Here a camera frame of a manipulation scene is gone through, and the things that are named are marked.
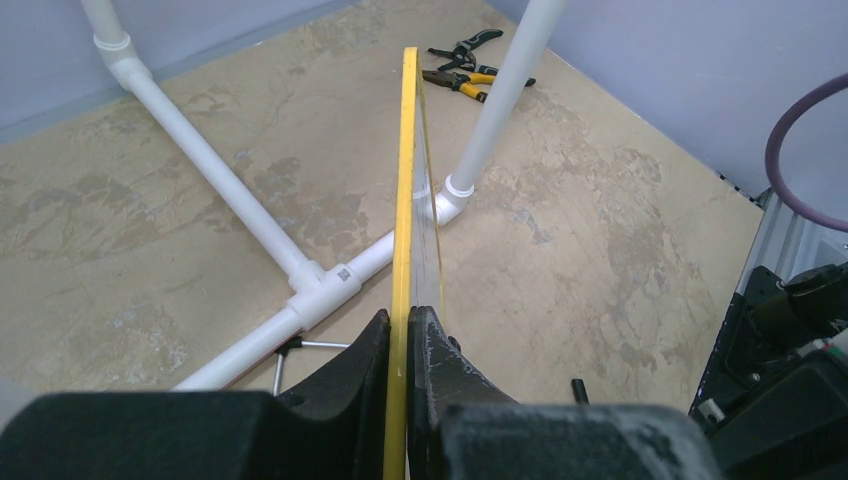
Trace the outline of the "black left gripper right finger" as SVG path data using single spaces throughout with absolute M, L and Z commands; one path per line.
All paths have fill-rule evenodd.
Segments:
M 436 311 L 408 322 L 414 479 L 720 479 L 688 417 L 656 405 L 521 404 L 450 342 Z

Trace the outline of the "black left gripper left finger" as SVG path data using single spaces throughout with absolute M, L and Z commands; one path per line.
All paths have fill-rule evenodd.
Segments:
M 5 479 L 378 479 L 389 317 L 280 395 L 44 395 L 1 435 Z

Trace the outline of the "black metal whiteboard stand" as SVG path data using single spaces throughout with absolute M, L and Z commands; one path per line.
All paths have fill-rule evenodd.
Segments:
M 350 343 L 305 339 L 300 335 L 286 341 L 275 350 L 272 394 L 282 394 L 350 346 Z

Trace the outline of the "black marker cap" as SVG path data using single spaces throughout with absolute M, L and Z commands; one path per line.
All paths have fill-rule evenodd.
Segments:
M 590 400 L 588 397 L 588 393 L 586 390 L 585 383 L 580 378 L 573 378 L 570 381 L 570 386 L 573 394 L 574 401 L 577 404 L 589 404 Z

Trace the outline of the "yellow framed whiteboard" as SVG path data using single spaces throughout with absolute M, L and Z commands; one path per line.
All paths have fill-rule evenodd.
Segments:
M 407 477 L 406 387 L 410 313 L 415 306 L 442 309 L 443 274 L 435 197 L 420 53 L 418 48 L 408 47 L 404 51 L 401 82 L 382 466 L 384 479 Z

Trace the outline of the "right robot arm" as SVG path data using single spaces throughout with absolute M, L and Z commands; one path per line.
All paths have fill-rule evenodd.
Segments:
M 729 479 L 847 476 L 847 266 L 734 294 L 689 409 Z

